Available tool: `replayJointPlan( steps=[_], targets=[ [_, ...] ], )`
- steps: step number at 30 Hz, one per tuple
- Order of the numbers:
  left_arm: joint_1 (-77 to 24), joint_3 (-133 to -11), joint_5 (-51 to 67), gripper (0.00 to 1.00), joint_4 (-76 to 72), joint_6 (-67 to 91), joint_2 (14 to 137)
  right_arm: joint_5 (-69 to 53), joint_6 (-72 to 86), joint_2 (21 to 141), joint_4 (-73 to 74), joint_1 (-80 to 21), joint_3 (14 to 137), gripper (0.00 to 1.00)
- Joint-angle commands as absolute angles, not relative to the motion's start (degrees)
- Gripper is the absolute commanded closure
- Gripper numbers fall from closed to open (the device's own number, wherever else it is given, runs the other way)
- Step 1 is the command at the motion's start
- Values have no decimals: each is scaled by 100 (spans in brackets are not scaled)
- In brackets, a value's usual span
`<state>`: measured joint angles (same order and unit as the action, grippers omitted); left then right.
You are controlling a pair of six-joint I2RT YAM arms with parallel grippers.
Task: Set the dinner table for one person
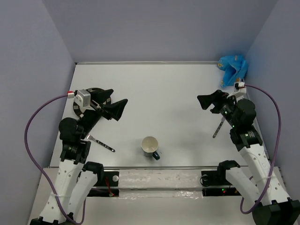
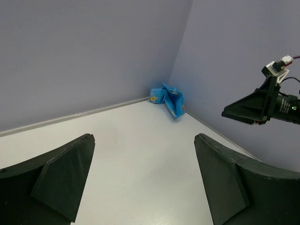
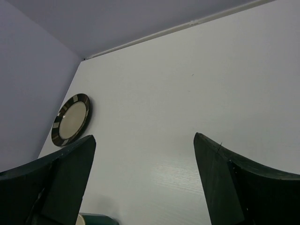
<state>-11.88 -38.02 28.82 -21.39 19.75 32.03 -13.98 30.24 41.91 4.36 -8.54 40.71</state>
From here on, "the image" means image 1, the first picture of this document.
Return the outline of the metal knife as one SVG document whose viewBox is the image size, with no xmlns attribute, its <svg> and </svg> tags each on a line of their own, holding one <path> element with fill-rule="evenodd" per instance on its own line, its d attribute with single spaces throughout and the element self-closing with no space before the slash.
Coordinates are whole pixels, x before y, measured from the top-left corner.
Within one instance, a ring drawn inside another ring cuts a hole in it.
<svg viewBox="0 0 300 225">
<path fill-rule="evenodd" d="M 221 129 L 221 127 L 222 127 L 224 121 L 225 121 L 225 118 L 223 117 L 223 118 L 221 119 L 221 122 L 220 122 L 220 124 L 218 125 L 216 131 L 215 131 L 214 134 L 213 134 L 213 138 L 215 138 L 215 137 L 217 136 L 217 134 L 219 133 L 219 131 L 220 131 L 220 129 Z"/>
</svg>

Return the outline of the black rimmed dinner plate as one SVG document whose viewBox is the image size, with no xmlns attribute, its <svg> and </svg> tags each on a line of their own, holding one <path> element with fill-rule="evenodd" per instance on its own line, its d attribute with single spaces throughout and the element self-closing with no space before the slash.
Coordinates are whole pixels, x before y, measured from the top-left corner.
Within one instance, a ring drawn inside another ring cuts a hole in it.
<svg viewBox="0 0 300 225">
<path fill-rule="evenodd" d="M 90 92 L 92 95 L 104 91 L 104 89 L 101 88 L 88 88 L 86 90 Z M 109 97 L 105 102 L 103 102 L 104 105 L 110 105 L 111 103 L 112 103 L 111 97 Z M 85 109 L 80 107 L 76 102 L 73 102 L 73 111 L 77 117 L 81 117 L 81 115 L 85 112 Z"/>
</svg>

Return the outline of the blue space print placemat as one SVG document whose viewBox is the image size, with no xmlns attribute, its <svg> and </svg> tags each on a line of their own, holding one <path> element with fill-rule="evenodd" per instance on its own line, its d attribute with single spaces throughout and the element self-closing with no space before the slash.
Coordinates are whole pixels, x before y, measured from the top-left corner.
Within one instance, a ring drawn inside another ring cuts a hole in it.
<svg viewBox="0 0 300 225">
<path fill-rule="evenodd" d="M 221 87 L 224 88 L 233 86 L 235 82 L 244 79 L 248 63 L 243 55 L 230 55 L 221 57 L 217 62 L 217 67 L 225 72 L 221 81 Z"/>
</svg>

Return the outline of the metal fork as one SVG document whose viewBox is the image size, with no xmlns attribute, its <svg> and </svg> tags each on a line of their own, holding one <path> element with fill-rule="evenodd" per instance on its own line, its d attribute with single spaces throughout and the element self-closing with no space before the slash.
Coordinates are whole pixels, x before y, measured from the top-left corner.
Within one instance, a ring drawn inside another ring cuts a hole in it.
<svg viewBox="0 0 300 225">
<path fill-rule="evenodd" d="M 88 140 L 91 140 L 91 141 L 94 141 L 94 142 L 98 143 L 99 145 L 103 146 L 104 148 L 108 149 L 111 152 L 115 152 L 115 149 L 113 149 L 112 147 L 110 147 L 110 146 L 106 145 L 105 143 L 99 141 L 98 139 L 94 138 L 90 134 L 88 134 L 86 138 Z"/>
</svg>

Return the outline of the teal mug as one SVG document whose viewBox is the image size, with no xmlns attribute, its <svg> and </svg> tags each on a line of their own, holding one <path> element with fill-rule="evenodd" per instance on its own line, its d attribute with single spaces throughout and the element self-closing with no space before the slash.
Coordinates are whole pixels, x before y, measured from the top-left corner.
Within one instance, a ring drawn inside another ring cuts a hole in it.
<svg viewBox="0 0 300 225">
<path fill-rule="evenodd" d="M 152 157 L 155 160 L 160 159 L 160 155 L 158 154 L 158 140 L 153 136 L 145 137 L 141 142 L 141 149 L 146 157 Z"/>
</svg>

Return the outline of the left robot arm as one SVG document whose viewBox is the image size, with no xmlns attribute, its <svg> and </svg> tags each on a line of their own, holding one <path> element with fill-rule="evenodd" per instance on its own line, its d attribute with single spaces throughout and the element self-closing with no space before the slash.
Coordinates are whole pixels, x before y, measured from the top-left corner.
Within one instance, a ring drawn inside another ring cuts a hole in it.
<svg viewBox="0 0 300 225">
<path fill-rule="evenodd" d="M 24 144 L 26 151 L 39 171 L 47 179 L 51 193 L 38 218 L 32 219 L 32 225 L 76 225 L 75 220 L 80 209 L 85 210 L 86 197 L 90 190 L 103 182 L 104 167 L 100 163 L 87 161 L 91 142 L 86 138 L 101 118 L 118 121 L 128 103 L 127 99 L 113 104 L 106 100 L 113 94 L 108 90 L 75 90 L 55 97 L 40 106 L 30 117 L 25 131 Z M 51 102 L 61 99 L 73 99 L 85 111 L 78 119 L 66 117 L 59 123 L 62 151 L 55 181 L 38 164 L 30 152 L 28 130 L 34 117 Z"/>
</svg>

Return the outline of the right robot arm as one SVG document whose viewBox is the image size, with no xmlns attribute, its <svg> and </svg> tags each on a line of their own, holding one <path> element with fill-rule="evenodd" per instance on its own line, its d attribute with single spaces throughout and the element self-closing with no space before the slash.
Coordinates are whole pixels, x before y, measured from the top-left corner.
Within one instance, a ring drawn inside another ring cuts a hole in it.
<svg viewBox="0 0 300 225">
<path fill-rule="evenodd" d="M 252 179 L 234 160 L 220 162 L 216 170 L 203 171 L 204 187 L 233 185 L 253 205 L 250 208 L 257 225 L 293 225 L 300 215 L 300 202 L 292 200 L 281 186 L 264 151 L 263 141 L 253 126 L 255 104 L 248 99 L 237 100 L 221 90 L 199 95 L 202 109 L 211 105 L 213 114 L 221 114 L 231 126 L 230 138 L 252 173 Z"/>
</svg>

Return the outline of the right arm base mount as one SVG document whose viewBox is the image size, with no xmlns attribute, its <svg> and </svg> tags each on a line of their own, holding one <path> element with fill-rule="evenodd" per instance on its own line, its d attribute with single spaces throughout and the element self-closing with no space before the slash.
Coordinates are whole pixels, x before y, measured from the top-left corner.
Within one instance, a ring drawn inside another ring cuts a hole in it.
<svg viewBox="0 0 300 225">
<path fill-rule="evenodd" d="M 219 177 L 217 170 L 201 171 L 199 179 L 204 197 L 240 196 L 238 190 L 227 180 Z"/>
</svg>

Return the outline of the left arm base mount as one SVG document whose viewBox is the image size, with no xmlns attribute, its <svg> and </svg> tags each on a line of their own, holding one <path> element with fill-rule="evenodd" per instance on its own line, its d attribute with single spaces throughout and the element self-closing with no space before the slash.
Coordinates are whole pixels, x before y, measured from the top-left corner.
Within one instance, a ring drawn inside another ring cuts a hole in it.
<svg viewBox="0 0 300 225">
<path fill-rule="evenodd" d="M 104 171 L 102 180 L 98 180 L 88 193 L 88 197 L 118 197 L 119 171 Z"/>
</svg>

